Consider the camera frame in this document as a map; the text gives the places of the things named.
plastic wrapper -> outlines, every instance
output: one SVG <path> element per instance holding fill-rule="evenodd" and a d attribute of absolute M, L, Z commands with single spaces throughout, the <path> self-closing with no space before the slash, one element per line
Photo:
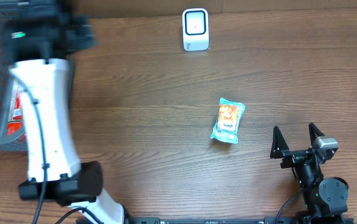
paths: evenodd
<path fill-rule="evenodd" d="M 221 98 L 218 118 L 210 138 L 237 144 L 239 122 L 245 113 L 245 109 L 246 105 L 243 103 L 236 103 Z"/>

